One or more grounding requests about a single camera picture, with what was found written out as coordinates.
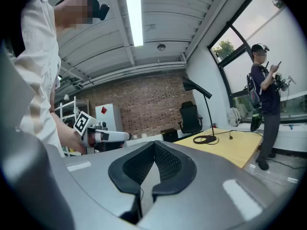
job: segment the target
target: man in dark shirt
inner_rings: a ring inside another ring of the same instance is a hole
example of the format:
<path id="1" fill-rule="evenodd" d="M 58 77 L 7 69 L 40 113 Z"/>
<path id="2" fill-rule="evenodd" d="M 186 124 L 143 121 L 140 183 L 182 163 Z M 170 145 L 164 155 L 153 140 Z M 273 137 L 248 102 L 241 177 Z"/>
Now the man in dark shirt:
<path id="1" fill-rule="evenodd" d="M 272 148 L 277 138 L 280 123 L 280 95 L 273 84 L 273 73 L 279 66 L 271 65 L 270 71 L 262 66 L 266 58 L 266 51 L 262 46 L 255 44 L 251 48 L 254 64 L 251 67 L 251 76 L 255 88 L 262 102 L 262 113 L 264 117 L 263 142 L 256 163 L 262 170 L 269 168 L 265 161 L 268 157 L 274 158 Z"/>

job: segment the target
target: tree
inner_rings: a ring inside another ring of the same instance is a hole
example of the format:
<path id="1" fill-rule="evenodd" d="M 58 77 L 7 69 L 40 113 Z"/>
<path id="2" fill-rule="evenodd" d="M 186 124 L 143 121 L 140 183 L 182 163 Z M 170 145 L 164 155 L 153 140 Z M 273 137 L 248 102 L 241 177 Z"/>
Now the tree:
<path id="1" fill-rule="evenodd" d="M 284 6 L 283 0 L 273 0 L 272 3 L 275 7 L 281 9 Z"/>
<path id="2" fill-rule="evenodd" d="M 230 55 L 232 52 L 234 52 L 234 50 L 235 47 L 232 45 L 229 39 L 221 41 L 218 47 L 213 48 L 215 55 L 221 59 L 224 59 L 226 56 Z"/>

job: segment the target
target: window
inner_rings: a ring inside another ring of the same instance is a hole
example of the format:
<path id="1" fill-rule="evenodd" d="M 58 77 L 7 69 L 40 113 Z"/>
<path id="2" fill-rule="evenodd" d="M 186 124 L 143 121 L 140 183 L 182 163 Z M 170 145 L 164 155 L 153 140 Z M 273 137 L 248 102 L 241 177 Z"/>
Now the window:
<path id="1" fill-rule="evenodd" d="M 231 107 L 243 104 L 251 120 L 246 85 L 253 59 L 250 48 L 265 44 L 270 50 L 264 66 L 277 65 L 289 90 L 281 92 L 282 122 L 307 120 L 307 43 L 301 28 L 282 0 L 246 0 L 222 32 L 208 46 L 225 83 Z"/>

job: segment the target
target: black box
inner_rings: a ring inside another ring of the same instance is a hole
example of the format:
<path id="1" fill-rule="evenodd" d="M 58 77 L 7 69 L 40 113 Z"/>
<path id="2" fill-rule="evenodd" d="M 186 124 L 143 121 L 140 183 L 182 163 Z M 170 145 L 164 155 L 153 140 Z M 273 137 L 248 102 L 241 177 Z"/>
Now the black box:
<path id="1" fill-rule="evenodd" d="M 178 133 L 174 128 L 169 128 L 166 130 L 161 130 L 161 134 L 163 136 L 164 141 L 168 142 L 176 142 L 178 141 Z"/>

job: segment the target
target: sky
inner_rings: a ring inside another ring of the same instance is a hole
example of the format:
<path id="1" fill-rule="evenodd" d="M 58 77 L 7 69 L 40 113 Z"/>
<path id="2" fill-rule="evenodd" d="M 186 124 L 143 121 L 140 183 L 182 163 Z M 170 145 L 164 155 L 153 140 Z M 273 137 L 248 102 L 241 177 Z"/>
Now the sky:
<path id="1" fill-rule="evenodd" d="M 247 39 L 254 31 L 269 20 L 279 9 L 272 3 L 273 0 L 253 0 L 241 13 L 233 26 Z M 237 49 L 242 45 L 242 41 L 232 29 L 228 29 L 219 41 L 213 46 L 217 47 L 220 41 L 229 39 Z"/>

